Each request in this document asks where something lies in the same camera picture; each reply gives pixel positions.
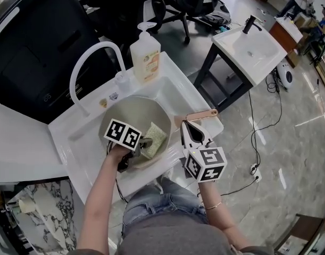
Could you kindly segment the person's blue jeans legs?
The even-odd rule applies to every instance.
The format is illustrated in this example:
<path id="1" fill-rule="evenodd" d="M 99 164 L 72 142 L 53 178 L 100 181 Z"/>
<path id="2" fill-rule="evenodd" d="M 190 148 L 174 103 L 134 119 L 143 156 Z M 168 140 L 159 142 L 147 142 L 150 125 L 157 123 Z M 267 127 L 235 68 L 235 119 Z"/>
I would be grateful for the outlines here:
<path id="1" fill-rule="evenodd" d="M 144 219 L 169 213 L 190 216 L 202 224 L 209 223 L 205 208 L 195 194 L 162 177 L 159 186 L 146 185 L 131 197 L 123 214 L 122 234 L 127 235 Z"/>

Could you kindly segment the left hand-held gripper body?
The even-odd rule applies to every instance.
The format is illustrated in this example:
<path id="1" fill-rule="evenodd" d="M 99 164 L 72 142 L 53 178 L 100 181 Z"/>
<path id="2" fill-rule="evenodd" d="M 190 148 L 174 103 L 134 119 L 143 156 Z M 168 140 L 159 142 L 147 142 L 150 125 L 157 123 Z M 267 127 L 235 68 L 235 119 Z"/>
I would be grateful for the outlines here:
<path id="1" fill-rule="evenodd" d="M 124 172 L 129 167 L 129 159 L 133 158 L 133 151 L 136 147 L 140 147 L 141 132 L 125 122 L 111 119 L 105 131 L 104 138 L 108 140 L 106 147 L 107 153 L 111 151 L 115 144 L 130 150 L 130 153 L 123 156 L 118 164 L 118 172 Z"/>

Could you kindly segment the white gooseneck faucet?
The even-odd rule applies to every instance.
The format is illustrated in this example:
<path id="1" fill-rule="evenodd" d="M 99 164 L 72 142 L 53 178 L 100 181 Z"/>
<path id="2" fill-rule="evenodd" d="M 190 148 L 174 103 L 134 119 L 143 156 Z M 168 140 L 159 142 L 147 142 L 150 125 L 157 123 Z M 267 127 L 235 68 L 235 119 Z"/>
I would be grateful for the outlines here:
<path id="1" fill-rule="evenodd" d="M 77 108 L 82 112 L 84 117 L 88 117 L 90 115 L 90 112 L 83 107 L 83 105 L 80 103 L 80 101 L 77 97 L 77 94 L 76 94 L 77 76 L 79 74 L 81 67 L 83 66 L 84 62 L 89 58 L 89 56 L 92 55 L 95 51 L 97 51 L 99 49 L 104 49 L 104 48 L 113 49 L 115 51 L 117 60 L 119 62 L 121 71 L 115 75 L 115 81 L 119 82 L 120 84 L 124 84 L 125 87 L 130 85 L 128 73 L 124 66 L 124 61 L 123 61 L 120 49 L 115 43 L 110 42 L 110 41 L 102 41 L 102 42 L 96 43 L 96 44 L 92 45 L 91 47 L 89 47 L 80 56 L 80 58 L 76 62 L 75 66 L 72 70 L 70 83 L 69 83 L 69 92 L 70 92 L 71 100 L 77 106 Z"/>

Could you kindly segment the person's right forearm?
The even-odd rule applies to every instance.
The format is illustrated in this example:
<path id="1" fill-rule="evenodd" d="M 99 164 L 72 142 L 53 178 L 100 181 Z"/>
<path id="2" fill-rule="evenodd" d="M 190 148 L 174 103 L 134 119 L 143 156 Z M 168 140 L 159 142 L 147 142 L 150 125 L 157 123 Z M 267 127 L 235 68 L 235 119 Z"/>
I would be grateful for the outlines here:
<path id="1" fill-rule="evenodd" d="M 209 224 L 221 230 L 229 243 L 237 250 L 251 246 L 248 239 L 238 229 L 228 208 L 222 202 L 215 183 L 204 182 L 199 183 L 198 186 Z"/>

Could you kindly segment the person's grey shirt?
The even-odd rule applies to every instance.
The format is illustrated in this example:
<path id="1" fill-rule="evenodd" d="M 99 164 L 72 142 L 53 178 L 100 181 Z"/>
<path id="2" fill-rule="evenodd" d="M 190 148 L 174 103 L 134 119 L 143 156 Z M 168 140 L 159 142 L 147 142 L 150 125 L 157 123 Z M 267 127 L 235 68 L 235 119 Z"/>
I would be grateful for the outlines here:
<path id="1" fill-rule="evenodd" d="M 115 255 L 271 255 L 265 247 L 238 250 L 224 232 L 199 218 L 168 212 L 126 228 Z"/>

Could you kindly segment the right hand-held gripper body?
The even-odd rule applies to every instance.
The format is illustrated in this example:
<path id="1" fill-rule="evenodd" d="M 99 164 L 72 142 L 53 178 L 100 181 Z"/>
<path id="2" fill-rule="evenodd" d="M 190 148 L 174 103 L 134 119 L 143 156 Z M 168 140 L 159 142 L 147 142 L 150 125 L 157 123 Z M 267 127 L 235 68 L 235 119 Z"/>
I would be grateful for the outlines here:
<path id="1" fill-rule="evenodd" d="M 184 169 L 197 182 L 218 180 L 228 162 L 222 147 L 213 140 L 207 143 L 189 143 L 182 141 L 185 157 Z"/>

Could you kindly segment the person's left forearm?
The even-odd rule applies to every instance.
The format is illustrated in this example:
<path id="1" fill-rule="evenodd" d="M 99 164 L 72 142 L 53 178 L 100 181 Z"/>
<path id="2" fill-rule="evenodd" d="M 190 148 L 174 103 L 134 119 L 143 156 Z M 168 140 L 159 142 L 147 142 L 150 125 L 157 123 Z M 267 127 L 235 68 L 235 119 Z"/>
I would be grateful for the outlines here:
<path id="1" fill-rule="evenodd" d="M 107 154 L 87 197 L 77 249 L 91 249 L 109 255 L 109 216 L 118 164 L 130 150 L 115 145 Z"/>

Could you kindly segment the black basin faucet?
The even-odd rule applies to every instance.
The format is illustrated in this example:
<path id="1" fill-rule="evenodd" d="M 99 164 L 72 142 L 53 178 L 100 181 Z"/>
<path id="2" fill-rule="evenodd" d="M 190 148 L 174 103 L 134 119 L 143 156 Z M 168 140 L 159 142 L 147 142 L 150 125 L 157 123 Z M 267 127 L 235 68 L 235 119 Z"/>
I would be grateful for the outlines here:
<path id="1" fill-rule="evenodd" d="M 243 33 L 244 34 L 247 35 L 252 26 L 255 26 L 258 29 L 258 31 L 262 31 L 262 28 L 260 26 L 258 26 L 257 24 L 255 24 L 255 21 L 258 21 L 259 23 L 263 23 L 262 20 L 260 20 L 259 18 L 251 15 L 249 17 L 249 19 L 246 20 L 245 26 L 243 28 Z"/>

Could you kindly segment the yellow-green sponge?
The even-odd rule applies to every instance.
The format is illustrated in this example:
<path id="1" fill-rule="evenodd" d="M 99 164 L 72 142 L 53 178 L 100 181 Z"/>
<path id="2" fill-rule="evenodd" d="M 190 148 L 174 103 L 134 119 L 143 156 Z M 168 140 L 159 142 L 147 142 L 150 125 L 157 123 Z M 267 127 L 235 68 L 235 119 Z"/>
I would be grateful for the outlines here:
<path id="1" fill-rule="evenodd" d="M 167 138 L 167 134 L 153 122 L 144 136 L 145 139 L 151 139 L 152 143 L 141 149 L 141 154 L 148 159 L 152 159 L 158 152 L 160 146 Z"/>

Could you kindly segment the wooden cabinet white top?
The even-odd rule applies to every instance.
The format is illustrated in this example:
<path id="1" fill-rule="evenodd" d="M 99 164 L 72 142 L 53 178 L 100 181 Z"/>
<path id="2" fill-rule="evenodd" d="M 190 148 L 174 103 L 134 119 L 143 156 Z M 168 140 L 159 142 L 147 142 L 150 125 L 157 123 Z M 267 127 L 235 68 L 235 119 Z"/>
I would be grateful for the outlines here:
<path id="1" fill-rule="evenodd" d="M 275 23 L 269 34 L 282 46 L 286 53 L 290 53 L 303 38 L 299 28 L 290 18 L 274 18 Z"/>

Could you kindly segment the dark wooden stand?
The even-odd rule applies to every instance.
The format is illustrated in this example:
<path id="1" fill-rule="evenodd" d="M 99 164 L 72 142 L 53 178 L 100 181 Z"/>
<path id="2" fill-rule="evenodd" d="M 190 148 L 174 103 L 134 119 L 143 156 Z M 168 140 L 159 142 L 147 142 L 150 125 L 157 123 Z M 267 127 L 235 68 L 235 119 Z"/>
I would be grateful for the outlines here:
<path id="1" fill-rule="evenodd" d="M 309 255 L 325 232 L 325 218 L 296 214 L 273 245 L 274 255 Z"/>

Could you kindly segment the orange label soap pump bottle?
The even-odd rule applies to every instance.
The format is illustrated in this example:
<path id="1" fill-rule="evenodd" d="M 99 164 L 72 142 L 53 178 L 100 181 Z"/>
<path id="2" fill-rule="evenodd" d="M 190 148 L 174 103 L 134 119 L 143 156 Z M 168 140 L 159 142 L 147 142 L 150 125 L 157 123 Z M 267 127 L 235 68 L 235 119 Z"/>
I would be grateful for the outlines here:
<path id="1" fill-rule="evenodd" d="M 140 23 L 139 39 L 130 46 L 134 75 L 141 84 L 151 81 L 159 74 L 161 44 L 147 31 L 154 26 L 154 22 Z"/>

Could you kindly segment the white round floor heater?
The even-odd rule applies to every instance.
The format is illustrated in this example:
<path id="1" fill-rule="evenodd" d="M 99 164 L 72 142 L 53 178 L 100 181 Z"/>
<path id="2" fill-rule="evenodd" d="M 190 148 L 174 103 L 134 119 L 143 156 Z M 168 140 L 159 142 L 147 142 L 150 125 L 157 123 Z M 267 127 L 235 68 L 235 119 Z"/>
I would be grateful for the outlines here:
<path id="1" fill-rule="evenodd" d="M 285 89 L 289 89 L 293 85 L 293 74 L 289 64 L 286 61 L 281 61 L 277 67 L 278 79 Z"/>

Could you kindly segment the white marble pattern slab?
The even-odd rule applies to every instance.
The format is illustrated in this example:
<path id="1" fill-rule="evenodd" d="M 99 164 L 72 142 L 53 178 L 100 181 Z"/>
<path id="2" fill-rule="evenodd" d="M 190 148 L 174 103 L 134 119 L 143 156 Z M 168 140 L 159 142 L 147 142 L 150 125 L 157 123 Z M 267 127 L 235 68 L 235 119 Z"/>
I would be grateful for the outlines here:
<path id="1" fill-rule="evenodd" d="M 82 202 L 70 180 L 28 185 L 7 206 L 35 255 L 67 255 L 76 248 Z"/>

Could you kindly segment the white power strip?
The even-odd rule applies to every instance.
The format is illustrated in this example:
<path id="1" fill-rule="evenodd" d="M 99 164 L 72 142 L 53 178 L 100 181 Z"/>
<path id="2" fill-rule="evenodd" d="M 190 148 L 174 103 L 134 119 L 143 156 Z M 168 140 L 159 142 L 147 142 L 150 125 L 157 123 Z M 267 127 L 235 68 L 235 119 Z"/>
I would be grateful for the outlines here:
<path id="1" fill-rule="evenodd" d="M 252 164 L 250 167 L 250 174 L 254 178 L 255 182 L 258 183 L 261 181 L 262 176 L 257 164 Z"/>

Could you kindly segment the white desk black legs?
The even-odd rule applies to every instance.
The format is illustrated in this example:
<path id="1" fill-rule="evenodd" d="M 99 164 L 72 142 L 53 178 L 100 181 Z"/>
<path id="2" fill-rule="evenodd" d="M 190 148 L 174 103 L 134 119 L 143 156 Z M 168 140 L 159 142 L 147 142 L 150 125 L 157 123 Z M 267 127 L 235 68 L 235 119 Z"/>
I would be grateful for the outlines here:
<path id="1" fill-rule="evenodd" d="M 253 24 L 212 37 L 212 45 L 194 81 L 218 110 L 224 111 L 261 83 L 285 58 L 286 51 L 263 28 Z"/>

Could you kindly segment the large black plastic cabinet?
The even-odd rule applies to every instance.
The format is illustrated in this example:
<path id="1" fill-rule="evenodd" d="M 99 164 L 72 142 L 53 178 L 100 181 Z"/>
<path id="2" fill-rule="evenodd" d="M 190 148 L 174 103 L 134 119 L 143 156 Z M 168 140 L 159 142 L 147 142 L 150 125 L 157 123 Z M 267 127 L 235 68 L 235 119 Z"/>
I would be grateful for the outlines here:
<path id="1" fill-rule="evenodd" d="M 69 83 L 99 39 L 78 0 L 0 4 L 0 104 L 48 124 L 73 105 Z"/>

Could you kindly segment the white ceramic sink basin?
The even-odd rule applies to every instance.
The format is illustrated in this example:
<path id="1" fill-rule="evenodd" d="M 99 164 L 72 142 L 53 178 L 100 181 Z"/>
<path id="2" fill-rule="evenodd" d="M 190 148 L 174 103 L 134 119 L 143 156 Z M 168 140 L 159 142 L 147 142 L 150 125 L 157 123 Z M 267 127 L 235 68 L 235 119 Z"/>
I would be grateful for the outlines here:
<path id="1" fill-rule="evenodd" d="M 82 201 L 86 201 L 106 155 L 106 147 L 99 138 L 99 128 L 105 112 L 112 105 L 128 96 L 152 99 L 163 96 L 177 103 L 183 98 L 195 112 L 210 109 L 205 99 L 166 53 L 160 56 L 160 72 L 154 80 L 140 84 L 132 70 L 128 70 L 128 76 L 128 92 L 122 92 L 114 80 L 108 81 L 80 100 L 90 112 L 88 117 L 84 117 L 77 106 L 72 105 L 48 126 L 60 159 Z M 119 96 L 116 100 L 111 100 L 109 95 L 114 92 Z M 107 99 L 106 108 L 100 106 L 101 99 Z M 179 163 L 183 156 L 179 129 L 175 135 L 177 140 L 150 166 L 127 169 L 117 175 L 119 185 L 114 190 L 113 201 L 136 192 Z"/>

